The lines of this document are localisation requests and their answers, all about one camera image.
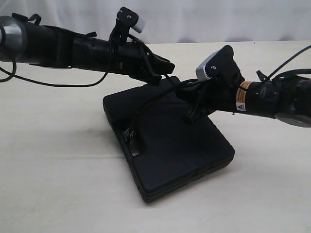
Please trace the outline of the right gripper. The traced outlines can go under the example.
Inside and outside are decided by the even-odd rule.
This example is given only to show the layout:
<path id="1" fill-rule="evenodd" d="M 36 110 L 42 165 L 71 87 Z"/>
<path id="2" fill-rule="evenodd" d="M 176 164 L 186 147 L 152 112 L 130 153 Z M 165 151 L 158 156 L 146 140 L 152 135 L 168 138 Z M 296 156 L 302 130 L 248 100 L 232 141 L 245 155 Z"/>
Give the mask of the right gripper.
<path id="1" fill-rule="evenodd" d="M 195 101 L 194 107 L 183 115 L 185 124 L 194 124 L 201 117 L 215 111 L 237 113 L 235 95 L 239 83 L 233 81 L 230 85 L 211 79 L 199 82 L 197 79 L 182 81 L 176 89 L 176 96 L 183 101 Z"/>

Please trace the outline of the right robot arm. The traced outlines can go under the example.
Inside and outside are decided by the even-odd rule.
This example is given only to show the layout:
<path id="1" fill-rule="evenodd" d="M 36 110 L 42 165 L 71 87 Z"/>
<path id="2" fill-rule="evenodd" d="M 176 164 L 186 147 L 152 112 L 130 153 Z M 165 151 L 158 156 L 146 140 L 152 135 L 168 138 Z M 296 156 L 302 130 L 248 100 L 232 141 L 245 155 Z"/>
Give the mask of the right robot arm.
<path id="1" fill-rule="evenodd" d="M 311 126 L 311 80 L 300 76 L 278 81 L 242 81 L 234 87 L 209 80 L 176 90 L 191 108 L 185 122 L 193 124 L 216 111 L 277 119 L 302 128 Z"/>

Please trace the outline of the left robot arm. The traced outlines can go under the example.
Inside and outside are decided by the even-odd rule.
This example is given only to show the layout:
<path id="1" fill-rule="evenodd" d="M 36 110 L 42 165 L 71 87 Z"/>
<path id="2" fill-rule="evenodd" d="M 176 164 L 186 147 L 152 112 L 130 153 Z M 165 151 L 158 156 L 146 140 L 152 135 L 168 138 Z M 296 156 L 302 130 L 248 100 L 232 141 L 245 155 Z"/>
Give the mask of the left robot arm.
<path id="1" fill-rule="evenodd" d="M 143 30 L 144 24 L 132 12 L 119 12 L 108 40 L 95 32 L 76 33 L 68 29 L 41 25 L 39 15 L 20 14 L 0 18 L 0 59 L 55 69 L 83 69 L 126 75 L 157 85 L 171 74 L 175 65 L 154 54 L 129 31 Z"/>

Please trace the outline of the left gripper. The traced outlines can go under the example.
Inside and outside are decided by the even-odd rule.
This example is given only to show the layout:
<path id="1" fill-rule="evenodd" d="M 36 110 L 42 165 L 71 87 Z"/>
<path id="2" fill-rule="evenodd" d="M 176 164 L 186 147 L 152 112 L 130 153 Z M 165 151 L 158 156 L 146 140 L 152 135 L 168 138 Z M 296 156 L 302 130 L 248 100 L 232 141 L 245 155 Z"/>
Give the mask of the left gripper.
<path id="1" fill-rule="evenodd" d="M 140 40 L 119 44 L 110 42 L 109 72 L 127 75 L 149 85 L 159 85 L 161 75 L 172 74 L 175 64 L 153 54 Z"/>

